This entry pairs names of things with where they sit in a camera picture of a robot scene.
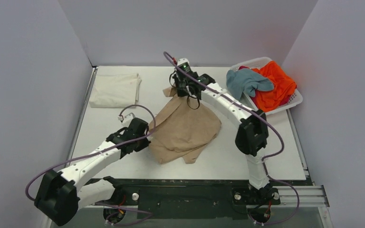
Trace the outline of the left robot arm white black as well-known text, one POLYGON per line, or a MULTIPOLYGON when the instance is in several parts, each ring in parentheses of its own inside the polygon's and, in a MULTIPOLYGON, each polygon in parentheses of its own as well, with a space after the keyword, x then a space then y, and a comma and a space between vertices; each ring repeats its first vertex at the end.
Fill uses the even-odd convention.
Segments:
POLYGON ((107 200, 117 204, 123 191, 114 186, 109 178, 89 181, 110 164, 126 155, 148 147, 149 124, 137 117, 127 127, 110 134, 99 147, 80 161, 55 171, 50 168, 42 177, 34 205, 56 225, 67 224, 76 213, 92 204, 107 200))

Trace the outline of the tan t shirt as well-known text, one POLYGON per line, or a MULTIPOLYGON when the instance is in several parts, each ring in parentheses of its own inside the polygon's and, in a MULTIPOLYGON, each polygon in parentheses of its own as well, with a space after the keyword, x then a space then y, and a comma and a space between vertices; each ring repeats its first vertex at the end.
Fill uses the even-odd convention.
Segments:
POLYGON ((178 158, 193 164, 219 134, 221 121, 193 98, 178 97, 174 88, 164 89, 163 94, 170 100, 149 124, 149 129, 154 130, 149 150, 159 164, 178 158))

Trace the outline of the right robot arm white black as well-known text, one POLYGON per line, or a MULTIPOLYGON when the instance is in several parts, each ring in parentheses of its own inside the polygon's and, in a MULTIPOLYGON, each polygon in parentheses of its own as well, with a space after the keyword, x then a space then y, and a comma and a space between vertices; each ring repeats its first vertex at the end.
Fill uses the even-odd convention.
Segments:
POLYGON ((191 70, 188 74, 190 77, 175 69, 169 76, 169 80, 174 81, 172 87, 179 97, 210 104, 237 127, 235 145, 246 156, 249 185, 252 187, 250 199, 257 204, 263 203, 271 194, 270 179, 262 161, 265 155, 262 149, 266 147, 269 136, 265 113, 243 106, 209 75, 199 76, 191 70))

